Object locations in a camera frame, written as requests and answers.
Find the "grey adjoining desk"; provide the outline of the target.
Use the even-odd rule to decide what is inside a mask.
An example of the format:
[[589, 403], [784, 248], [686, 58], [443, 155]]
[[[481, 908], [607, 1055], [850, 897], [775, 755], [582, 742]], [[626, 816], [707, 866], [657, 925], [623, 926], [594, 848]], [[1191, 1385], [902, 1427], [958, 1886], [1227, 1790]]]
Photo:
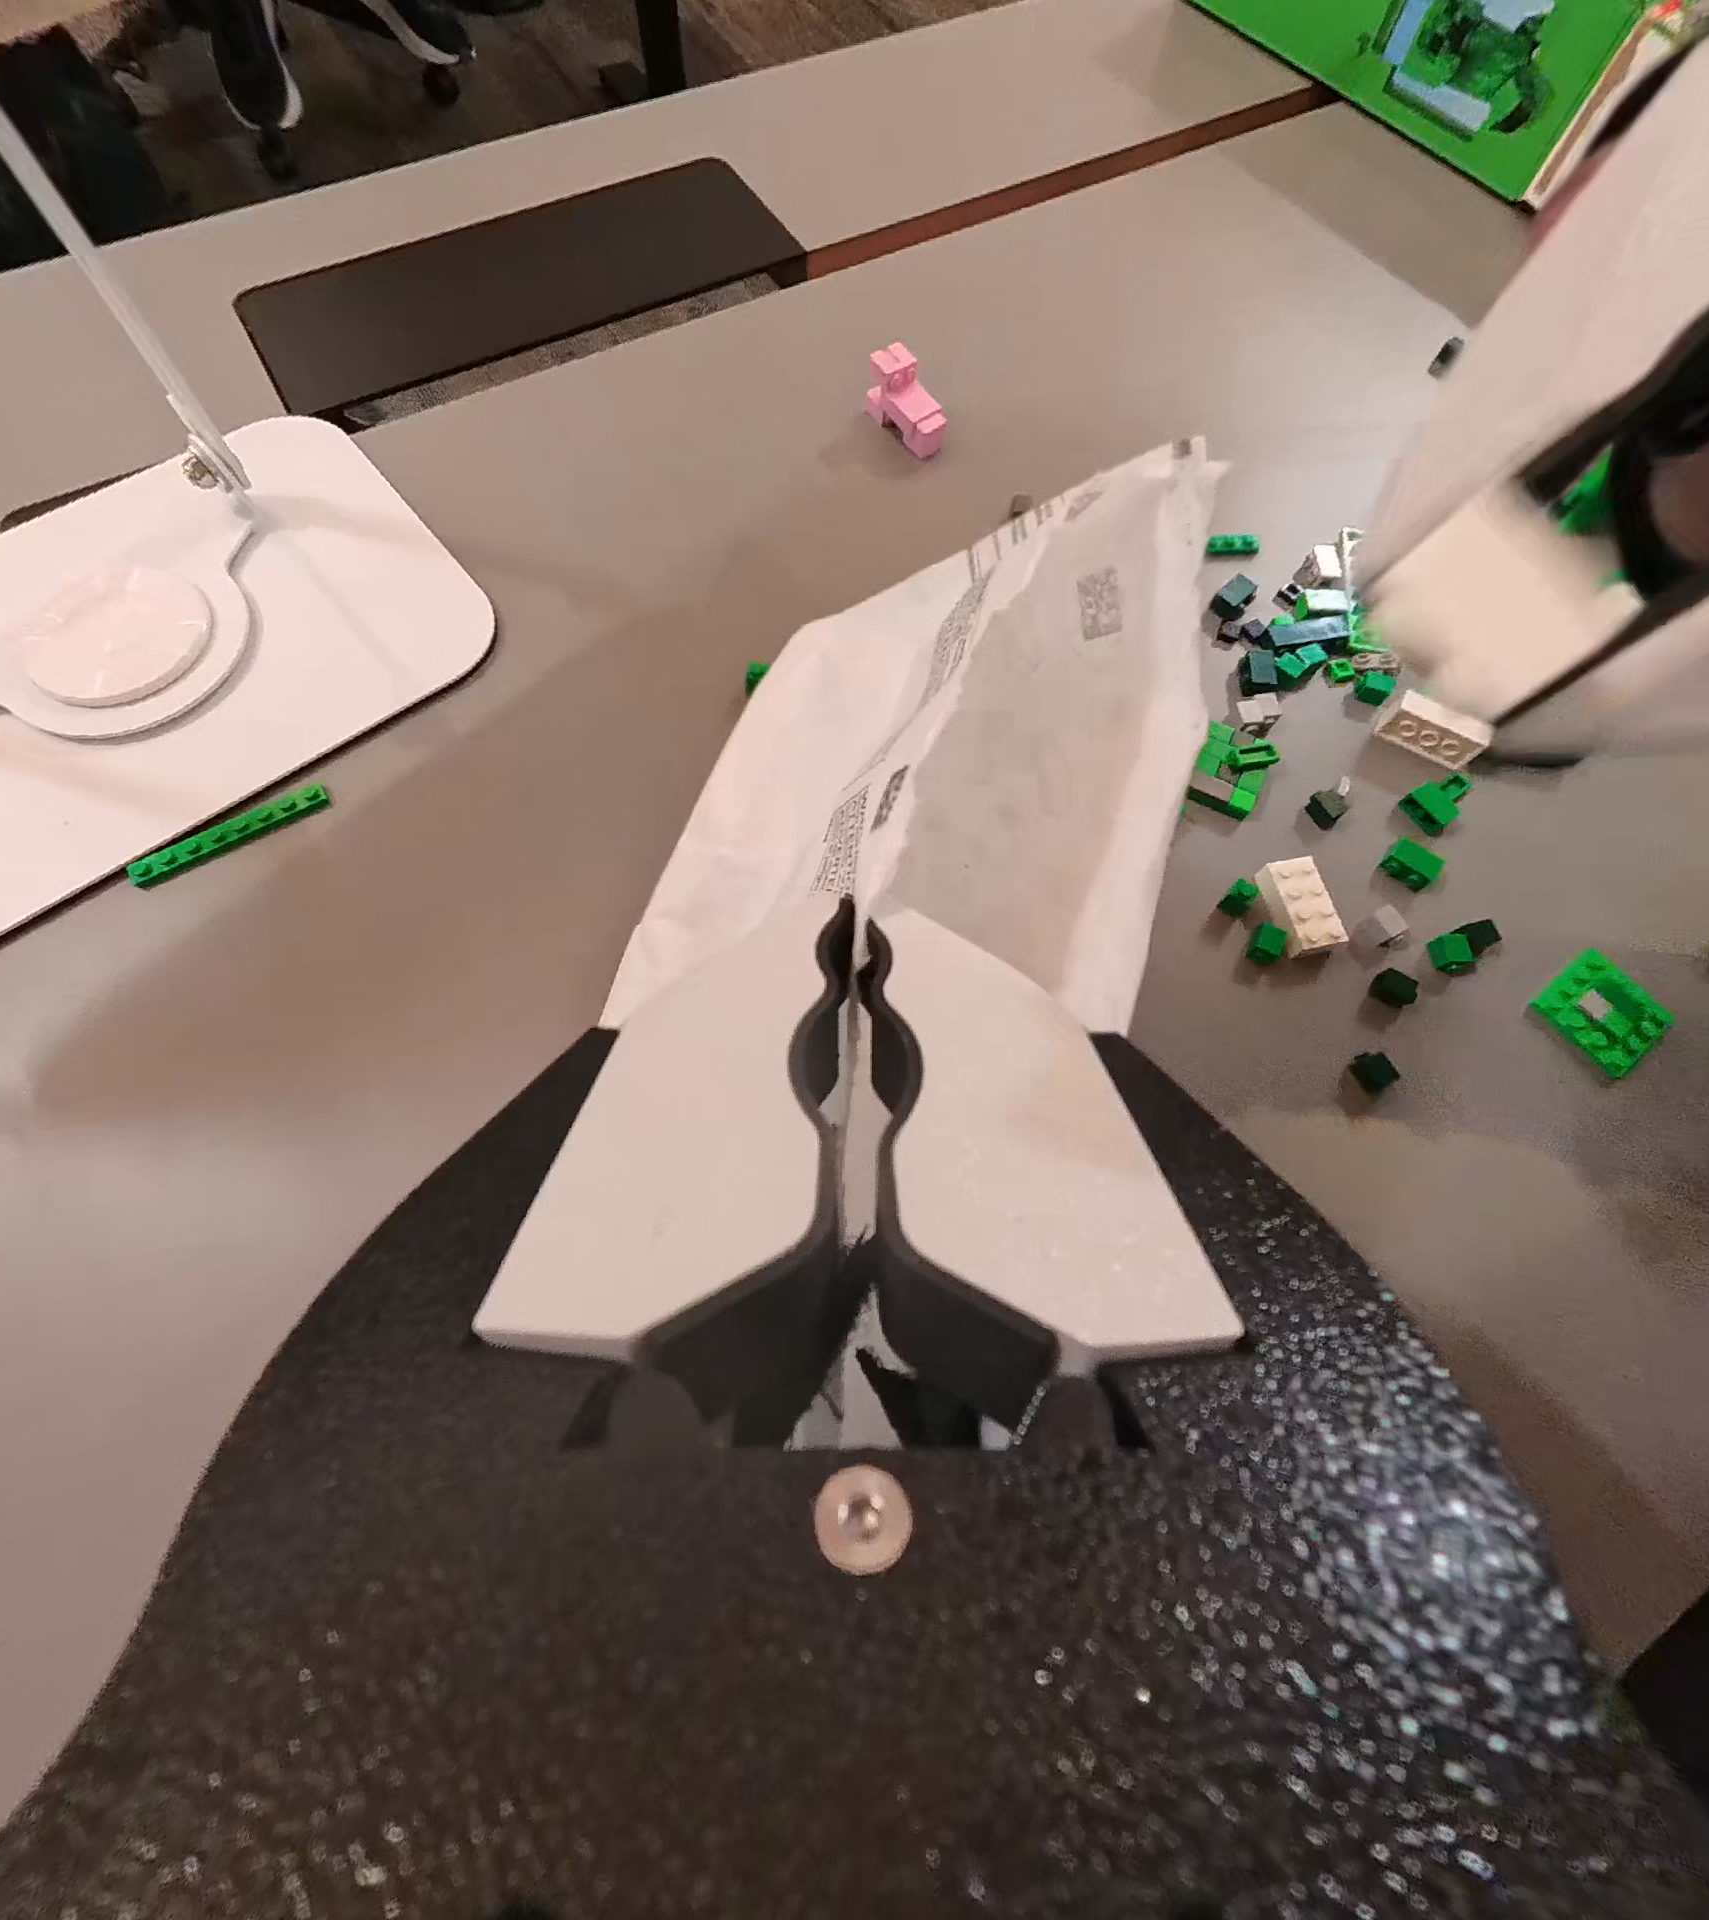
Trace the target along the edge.
[[[721, 159], [819, 252], [1001, 189], [1152, 149], [1216, 148], [1330, 103], [1185, 2], [1013, 2], [303, 189], [109, 248], [220, 427], [282, 410], [232, 300], [343, 257], [585, 189]], [[0, 520], [182, 446], [81, 273], [0, 274]]]

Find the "long green plate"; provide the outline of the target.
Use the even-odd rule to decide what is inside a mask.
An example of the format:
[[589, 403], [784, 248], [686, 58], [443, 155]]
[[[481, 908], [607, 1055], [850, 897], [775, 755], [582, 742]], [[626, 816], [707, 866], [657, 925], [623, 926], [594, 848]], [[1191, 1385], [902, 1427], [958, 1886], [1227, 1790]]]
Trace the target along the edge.
[[146, 851], [125, 866], [125, 879], [142, 890], [185, 876], [189, 871], [205, 869], [209, 864], [228, 858], [243, 847], [324, 812], [332, 805], [332, 793], [321, 783], [309, 783], [288, 791], [285, 796], [253, 805], [224, 821], [189, 832], [156, 851]]

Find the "green square frame plate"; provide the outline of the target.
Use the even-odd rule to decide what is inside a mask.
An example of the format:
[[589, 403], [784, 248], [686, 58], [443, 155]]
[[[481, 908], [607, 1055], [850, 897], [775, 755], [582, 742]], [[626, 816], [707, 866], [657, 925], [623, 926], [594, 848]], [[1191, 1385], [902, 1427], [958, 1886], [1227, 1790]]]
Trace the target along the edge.
[[1529, 1009], [1610, 1081], [1632, 1073], [1672, 1030], [1672, 1013], [1599, 950], [1579, 951]]

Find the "white paper bag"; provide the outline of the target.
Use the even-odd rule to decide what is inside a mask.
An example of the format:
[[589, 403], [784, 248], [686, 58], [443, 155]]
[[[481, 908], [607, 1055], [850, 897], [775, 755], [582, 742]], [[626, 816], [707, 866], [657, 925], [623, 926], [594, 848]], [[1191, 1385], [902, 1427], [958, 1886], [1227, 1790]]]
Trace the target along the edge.
[[603, 1025], [804, 897], [916, 909], [1126, 1033], [1207, 725], [1200, 439], [797, 631], [626, 937]]

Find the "white studded brick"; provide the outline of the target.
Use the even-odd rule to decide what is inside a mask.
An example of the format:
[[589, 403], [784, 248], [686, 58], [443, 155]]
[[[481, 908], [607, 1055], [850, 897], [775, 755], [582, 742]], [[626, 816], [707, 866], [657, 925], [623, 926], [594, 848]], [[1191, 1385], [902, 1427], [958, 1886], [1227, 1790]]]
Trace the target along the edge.
[[1285, 957], [1318, 957], [1349, 945], [1338, 902], [1309, 855], [1278, 858], [1255, 875], [1267, 922], [1285, 936]]

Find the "green toy box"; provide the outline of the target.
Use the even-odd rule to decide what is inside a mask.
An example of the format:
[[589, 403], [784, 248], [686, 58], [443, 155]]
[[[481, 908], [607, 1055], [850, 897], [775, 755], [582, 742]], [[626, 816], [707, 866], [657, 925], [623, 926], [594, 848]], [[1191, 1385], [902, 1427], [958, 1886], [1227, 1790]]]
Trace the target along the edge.
[[1200, 2], [1510, 206], [1543, 206], [1700, 2]]

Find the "black desk pad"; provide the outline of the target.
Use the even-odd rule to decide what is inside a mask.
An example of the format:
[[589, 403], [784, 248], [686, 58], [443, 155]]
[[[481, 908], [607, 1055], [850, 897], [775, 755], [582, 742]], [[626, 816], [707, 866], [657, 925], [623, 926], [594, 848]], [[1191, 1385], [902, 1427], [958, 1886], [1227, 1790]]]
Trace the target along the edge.
[[804, 267], [729, 164], [694, 159], [263, 284], [232, 309], [282, 407], [343, 418], [727, 284], [790, 286]]

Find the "cream upturned brick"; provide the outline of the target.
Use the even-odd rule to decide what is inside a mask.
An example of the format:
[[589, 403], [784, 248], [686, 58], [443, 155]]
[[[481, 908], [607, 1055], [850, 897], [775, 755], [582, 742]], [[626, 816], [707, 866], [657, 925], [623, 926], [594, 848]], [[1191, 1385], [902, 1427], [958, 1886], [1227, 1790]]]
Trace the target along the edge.
[[1417, 755], [1421, 760], [1445, 771], [1463, 771], [1478, 760], [1492, 742], [1488, 722], [1456, 714], [1417, 687], [1393, 693], [1381, 705], [1371, 732], [1373, 737]]

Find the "pink pig figure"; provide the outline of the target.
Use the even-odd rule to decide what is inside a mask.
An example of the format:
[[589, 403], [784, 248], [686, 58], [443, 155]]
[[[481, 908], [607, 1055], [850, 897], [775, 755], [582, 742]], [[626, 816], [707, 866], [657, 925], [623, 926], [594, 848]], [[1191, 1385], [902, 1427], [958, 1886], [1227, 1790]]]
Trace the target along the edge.
[[945, 439], [945, 410], [918, 375], [918, 356], [894, 342], [868, 356], [873, 384], [865, 393], [865, 414], [916, 459], [930, 460]]

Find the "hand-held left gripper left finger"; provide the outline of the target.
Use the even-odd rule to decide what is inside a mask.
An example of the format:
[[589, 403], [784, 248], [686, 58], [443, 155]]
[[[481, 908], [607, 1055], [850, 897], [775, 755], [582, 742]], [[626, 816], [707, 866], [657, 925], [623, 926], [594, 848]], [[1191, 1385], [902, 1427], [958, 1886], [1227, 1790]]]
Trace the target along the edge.
[[672, 1378], [737, 1448], [808, 1432], [858, 1295], [844, 1270], [847, 897], [780, 908], [630, 1013], [472, 1333]]

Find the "white booklet stand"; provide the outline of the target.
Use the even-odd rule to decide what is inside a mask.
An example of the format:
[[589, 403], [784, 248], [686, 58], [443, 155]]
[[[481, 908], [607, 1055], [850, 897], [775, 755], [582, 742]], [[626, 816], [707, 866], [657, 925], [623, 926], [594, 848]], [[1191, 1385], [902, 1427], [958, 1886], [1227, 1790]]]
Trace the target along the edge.
[[481, 583], [343, 431], [221, 434], [0, 105], [185, 446], [0, 533], [0, 937], [464, 679]]

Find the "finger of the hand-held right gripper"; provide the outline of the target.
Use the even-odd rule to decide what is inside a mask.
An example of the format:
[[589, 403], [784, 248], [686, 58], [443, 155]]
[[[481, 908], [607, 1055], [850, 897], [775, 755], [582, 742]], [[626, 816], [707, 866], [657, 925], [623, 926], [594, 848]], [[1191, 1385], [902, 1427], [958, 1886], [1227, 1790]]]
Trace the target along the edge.
[[1705, 328], [1709, 33], [1647, 76], [1539, 214], [1373, 511], [1359, 583], [1485, 492], [1583, 467]]
[[1709, 570], [1642, 593], [1600, 539], [1472, 499], [1368, 579], [1385, 642], [1497, 755], [1709, 747]]

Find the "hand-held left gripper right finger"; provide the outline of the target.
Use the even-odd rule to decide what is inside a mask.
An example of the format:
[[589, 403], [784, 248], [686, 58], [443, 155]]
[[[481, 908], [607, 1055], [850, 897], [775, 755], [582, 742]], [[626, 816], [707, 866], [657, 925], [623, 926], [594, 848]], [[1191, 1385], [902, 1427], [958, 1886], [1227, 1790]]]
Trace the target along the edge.
[[916, 1378], [1017, 1428], [1055, 1378], [1216, 1356], [1244, 1319], [1094, 1034], [916, 909], [868, 922], [873, 1305]]

